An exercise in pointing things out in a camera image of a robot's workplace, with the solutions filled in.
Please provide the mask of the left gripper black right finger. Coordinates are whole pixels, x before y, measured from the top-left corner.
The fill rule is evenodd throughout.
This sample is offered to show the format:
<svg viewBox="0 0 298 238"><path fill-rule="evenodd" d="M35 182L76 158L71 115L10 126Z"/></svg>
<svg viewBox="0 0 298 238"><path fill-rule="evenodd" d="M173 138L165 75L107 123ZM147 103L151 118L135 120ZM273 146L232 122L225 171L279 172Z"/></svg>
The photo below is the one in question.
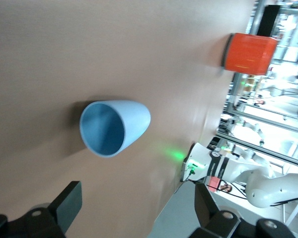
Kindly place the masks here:
<svg viewBox="0 0 298 238"><path fill-rule="evenodd" d="M296 238L277 220L262 218L252 225L238 213L220 209L202 183L195 185L194 205L200 227L188 238Z"/></svg>

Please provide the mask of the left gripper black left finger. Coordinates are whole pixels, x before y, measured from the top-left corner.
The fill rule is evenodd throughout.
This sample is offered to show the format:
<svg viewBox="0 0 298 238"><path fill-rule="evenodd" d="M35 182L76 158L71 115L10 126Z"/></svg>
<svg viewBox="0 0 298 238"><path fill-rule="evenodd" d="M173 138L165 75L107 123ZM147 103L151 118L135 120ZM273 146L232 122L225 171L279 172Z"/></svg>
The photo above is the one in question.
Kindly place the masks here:
<svg viewBox="0 0 298 238"><path fill-rule="evenodd" d="M0 214L0 238L66 238L81 207L81 182L71 181L48 206L37 206L13 221Z"/></svg>

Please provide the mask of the light blue plastic cup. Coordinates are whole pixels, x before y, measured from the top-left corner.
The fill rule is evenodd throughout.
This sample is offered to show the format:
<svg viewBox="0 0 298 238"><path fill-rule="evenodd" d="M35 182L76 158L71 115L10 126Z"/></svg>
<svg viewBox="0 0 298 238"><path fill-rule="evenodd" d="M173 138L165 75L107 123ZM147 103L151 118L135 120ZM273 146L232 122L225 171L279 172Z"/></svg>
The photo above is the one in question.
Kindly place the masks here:
<svg viewBox="0 0 298 238"><path fill-rule="evenodd" d="M148 108L135 101L97 101L82 112L79 130L85 146L97 156L114 157L149 127Z"/></svg>

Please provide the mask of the red printed sign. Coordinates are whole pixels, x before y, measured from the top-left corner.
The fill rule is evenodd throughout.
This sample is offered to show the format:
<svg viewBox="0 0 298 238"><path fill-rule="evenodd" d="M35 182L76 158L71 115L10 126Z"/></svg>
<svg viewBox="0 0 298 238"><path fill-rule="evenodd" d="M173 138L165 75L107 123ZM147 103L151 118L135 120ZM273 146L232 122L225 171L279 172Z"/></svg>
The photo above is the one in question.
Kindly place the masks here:
<svg viewBox="0 0 298 238"><path fill-rule="evenodd" d="M232 185L217 177L207 177L207 187L212 192L225 192L230 193L232 191Z"/></svg>

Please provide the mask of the brown table cloth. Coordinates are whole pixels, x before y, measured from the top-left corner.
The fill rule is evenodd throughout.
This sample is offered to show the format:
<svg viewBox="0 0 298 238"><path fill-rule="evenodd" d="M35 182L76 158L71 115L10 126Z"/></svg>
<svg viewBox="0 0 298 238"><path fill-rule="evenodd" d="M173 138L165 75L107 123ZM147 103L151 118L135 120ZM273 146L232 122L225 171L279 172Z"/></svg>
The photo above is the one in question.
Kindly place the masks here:
<svg viewBox="0 0 298 238"><path fill-rule="evenodd" d="M254 2L0 0L0 213L16 219L79 180L68 238L147 238L191 144L216 132L232 79L225 44L245 32ZM151 114L113 158L79 134L98 100Z"/></svg>

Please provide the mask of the orange can with grey lid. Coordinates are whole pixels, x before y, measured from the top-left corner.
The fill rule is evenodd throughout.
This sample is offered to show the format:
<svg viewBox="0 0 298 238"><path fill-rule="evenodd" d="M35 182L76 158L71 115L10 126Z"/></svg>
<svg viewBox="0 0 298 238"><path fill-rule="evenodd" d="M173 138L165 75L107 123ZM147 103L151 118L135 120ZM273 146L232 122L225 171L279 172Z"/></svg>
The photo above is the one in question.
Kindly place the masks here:
<svg viewBox="0 0 298 238"><path fill-rule="evenodd" d="M272 37L233 33L227 40L221 66L237 73L265 75L277 44Z"/></svg>

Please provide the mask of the black rectangular panel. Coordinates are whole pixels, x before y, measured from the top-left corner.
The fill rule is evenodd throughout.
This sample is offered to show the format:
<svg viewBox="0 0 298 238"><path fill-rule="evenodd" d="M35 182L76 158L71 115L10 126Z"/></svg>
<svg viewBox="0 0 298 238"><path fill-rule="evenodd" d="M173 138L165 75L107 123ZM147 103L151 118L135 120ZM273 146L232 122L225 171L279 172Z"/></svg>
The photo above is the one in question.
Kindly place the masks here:
<svg viewBox="0 0 298 238"><path fill-rule="evenodd" d="M280 5L267 5L257 30L257 36L271 37L274 29L275 21L279 13Z"/></svg>

